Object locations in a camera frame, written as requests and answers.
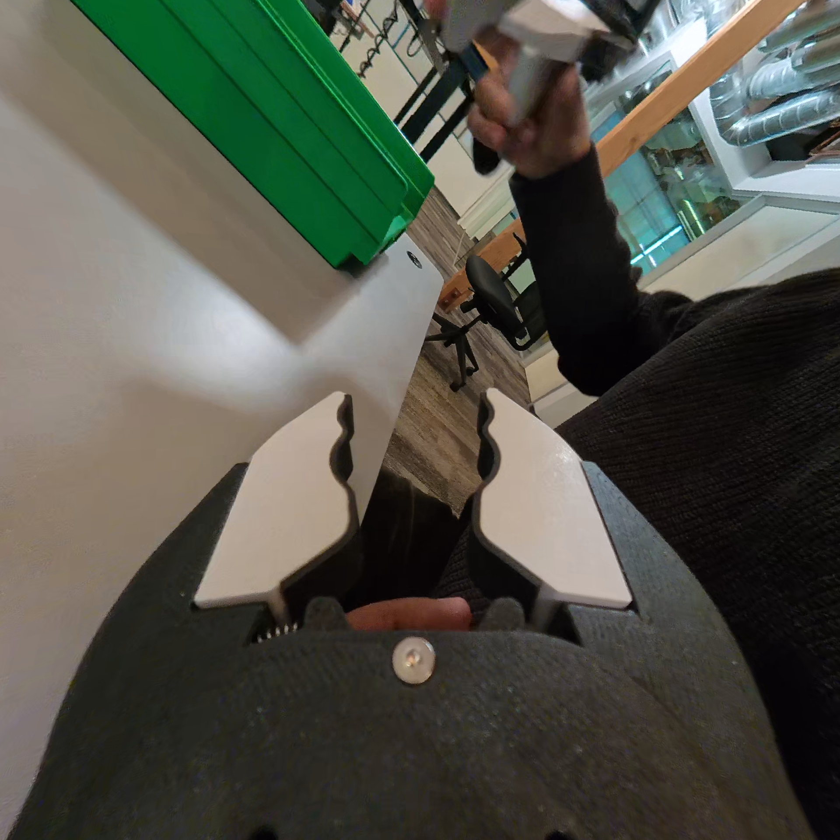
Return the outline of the silver ventilation ducts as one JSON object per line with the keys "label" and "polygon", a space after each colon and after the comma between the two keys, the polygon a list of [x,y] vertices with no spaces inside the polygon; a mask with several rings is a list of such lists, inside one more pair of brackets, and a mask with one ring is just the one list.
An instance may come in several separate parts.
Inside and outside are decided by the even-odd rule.
{"label": "silver ventilation ducts", "polygon": [[726,143],[746,148],[838,119],[838,1],[802,3],[757,50],[752,72],[739,61],[708,89]]}

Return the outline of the wooden railing beam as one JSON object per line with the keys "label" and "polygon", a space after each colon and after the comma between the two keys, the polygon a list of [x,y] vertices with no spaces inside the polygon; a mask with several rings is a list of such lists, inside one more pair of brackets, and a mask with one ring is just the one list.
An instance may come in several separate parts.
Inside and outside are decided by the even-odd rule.
{"label": "wooden railing beam", "polygon": [[[502,16],[521,2],[502,2]],[[597,144],[605,175],[612,174],[659,129],[729,70],[761,39],[777,28],[801,2],[758,1],[738,12],[725,12],[722,27],[646,100]],[[478,44],[444,43],[452,52]]]}

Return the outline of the person's black sweater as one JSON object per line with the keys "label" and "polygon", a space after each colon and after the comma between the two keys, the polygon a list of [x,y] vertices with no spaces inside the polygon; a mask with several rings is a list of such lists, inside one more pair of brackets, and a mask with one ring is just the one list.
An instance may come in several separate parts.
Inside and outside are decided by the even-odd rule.
{"label": "person's black sweater", "polygon": [[631,269],[539,276],[559,434],[726,619],[818,838],[838,838],[838,270],[691,301]]}

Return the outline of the black office chair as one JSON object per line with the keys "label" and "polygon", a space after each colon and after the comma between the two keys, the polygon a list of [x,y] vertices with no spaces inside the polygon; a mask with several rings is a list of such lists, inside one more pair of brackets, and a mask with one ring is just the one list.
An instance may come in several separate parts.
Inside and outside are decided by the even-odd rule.
{"label": "black office chair", "polygon": [[426,343],[455,347],[458,379],[449,385],[452,392],[465,387],[468,378],[479,370],[468,337],[477,324],[484,323],[498,331],[516,351],[529,350],[548,332],[536,283],[513,296],[507,284],[508,273],[495,271],[489,262],[477,255],[467,258],[465,273],[473,292],[459,309],[462,313],[474,312],[476,316],[468,323],[458,325],[435,313],[433,321],[439,331],[424,339]]}

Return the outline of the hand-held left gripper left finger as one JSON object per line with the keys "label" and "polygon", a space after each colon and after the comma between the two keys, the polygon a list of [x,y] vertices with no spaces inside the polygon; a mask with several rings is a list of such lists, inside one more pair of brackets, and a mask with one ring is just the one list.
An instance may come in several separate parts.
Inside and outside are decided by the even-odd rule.
{"label": "hand-held left gripper left finger", "polygon": [[353,402],[334,392],[290,420],[248,463],[194,604],[262,604],[299,622],[310,600],[341,599],[361,575],[349,484]]}

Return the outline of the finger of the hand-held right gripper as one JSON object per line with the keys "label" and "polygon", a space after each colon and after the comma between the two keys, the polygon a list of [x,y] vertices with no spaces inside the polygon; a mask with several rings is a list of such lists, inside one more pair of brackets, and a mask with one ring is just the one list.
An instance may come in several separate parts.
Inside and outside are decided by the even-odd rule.
{"label": "finger of the hand-held right gripper", "polygon": [[427,14],[440,24],[444,43],[470,43],[497,26],[502,1],[427,1]]}

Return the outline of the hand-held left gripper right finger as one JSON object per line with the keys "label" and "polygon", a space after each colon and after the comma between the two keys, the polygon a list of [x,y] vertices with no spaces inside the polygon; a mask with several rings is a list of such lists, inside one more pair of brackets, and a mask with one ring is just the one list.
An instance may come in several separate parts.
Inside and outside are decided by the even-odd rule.
{"label": "hand-held left gripper right finger", "polygon": [[535,629],[566,606],[626,612],[631,588],[581,457],[497,388],[481,397],[478,433],[473,581],[517,600]]}

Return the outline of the person's right forearm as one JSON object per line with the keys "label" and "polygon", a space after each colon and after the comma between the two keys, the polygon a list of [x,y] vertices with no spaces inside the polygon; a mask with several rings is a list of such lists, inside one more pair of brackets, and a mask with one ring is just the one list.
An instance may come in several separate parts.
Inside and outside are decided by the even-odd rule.
{"label": "person's right forearm", "polygon": [[692,302],[639,290],[594,145],[551,175],[516,174],[511,185],[562,377],[587,396],[671,391],[676,378],[654,357]]}

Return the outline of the green plastic bin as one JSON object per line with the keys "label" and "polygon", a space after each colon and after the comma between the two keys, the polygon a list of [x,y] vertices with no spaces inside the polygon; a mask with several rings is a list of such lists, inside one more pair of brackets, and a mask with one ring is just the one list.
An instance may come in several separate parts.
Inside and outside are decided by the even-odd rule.
{"label": "green plastic bin", "polygon": [[434,174],[302,2],[74,5],[331,266],[424,205]]}

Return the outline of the person's right hand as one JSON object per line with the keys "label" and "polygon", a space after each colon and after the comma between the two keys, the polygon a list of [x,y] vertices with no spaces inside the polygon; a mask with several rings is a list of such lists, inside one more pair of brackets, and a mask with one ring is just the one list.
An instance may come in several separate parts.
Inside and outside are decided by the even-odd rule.
{"label": "person's right hand", "polygon": [[519,47],[494,28],[483,29],[478,44],[496,65],[476,86],[468,116],[474,140],[498,153],[530,180],[547,177],[584,158],[592,146],[592,132],[577,67],[556,65],[539,106],[527,118],[515,122],[508,82]]}

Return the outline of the person's left hand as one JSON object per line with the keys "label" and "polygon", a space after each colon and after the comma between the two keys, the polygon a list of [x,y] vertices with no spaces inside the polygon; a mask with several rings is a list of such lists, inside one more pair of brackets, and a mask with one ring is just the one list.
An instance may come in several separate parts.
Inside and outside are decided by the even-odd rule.
{"label": "person's left hand", "polygon": [[347,620],[352,629],[362,632],[465,632],[472,614],[461,597],[407,597],[358,607]]}

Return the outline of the grey desk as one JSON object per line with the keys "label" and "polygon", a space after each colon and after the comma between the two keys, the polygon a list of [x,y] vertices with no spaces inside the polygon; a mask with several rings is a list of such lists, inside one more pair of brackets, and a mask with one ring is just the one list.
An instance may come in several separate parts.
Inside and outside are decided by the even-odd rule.
{"label": "grey desk", "polygon": [[331,268],[69,2],[2,2],[2,786],[228,468],[334,391],[367,507],[442,286]]}

